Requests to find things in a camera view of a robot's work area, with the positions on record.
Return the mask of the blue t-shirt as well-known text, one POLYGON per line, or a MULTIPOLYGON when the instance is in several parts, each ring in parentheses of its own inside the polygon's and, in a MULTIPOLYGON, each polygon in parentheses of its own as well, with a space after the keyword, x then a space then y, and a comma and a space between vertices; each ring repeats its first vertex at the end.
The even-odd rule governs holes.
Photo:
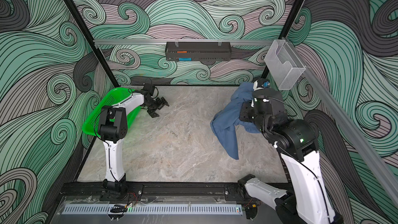
POLYGON ((239 159, 235 127, 241 125, 248 133, 260 133, 253 123, 239 120, 240 110, 243 104, 250 103, 253 99, 253 87, 254 83, 242 83, 232 94, 227 106, 216 113, 213 120, 210 122, 213 134, 217 137, 227 154, 235 160, 239 159))

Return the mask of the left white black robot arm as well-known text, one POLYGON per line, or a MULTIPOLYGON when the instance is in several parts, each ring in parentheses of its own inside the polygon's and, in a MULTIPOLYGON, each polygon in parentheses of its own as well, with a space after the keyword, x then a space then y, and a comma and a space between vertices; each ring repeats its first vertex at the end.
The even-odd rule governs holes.
POLYGON ((127 116, 145 108, 151 118, 159 117, 156 111, 169 106, 169 103, 164 97, 153 95, 157 90, 152 84, 145 84, 141 90, 116 88, 110 92, 113 101, 101 107, 94 133, 104 142, 106 176, 103 187, 106 190, 127 194, 128 185, 122 161, 123 142, 129 130, 127 116))

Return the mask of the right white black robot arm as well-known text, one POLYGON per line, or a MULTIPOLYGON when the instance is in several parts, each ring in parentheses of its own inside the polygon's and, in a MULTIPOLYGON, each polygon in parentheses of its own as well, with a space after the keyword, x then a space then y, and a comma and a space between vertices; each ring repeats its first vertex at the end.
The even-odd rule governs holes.
POLYGON ((288 117, 282 94, 271 88, 255 90, 252 102, 242 106, 241 117, 280 154, 293 187, 289 192, 249 174, 239 181, 244 194, 271 207, 284 224, 343 223, 327 196, 317 136, 306 121, 288 117))

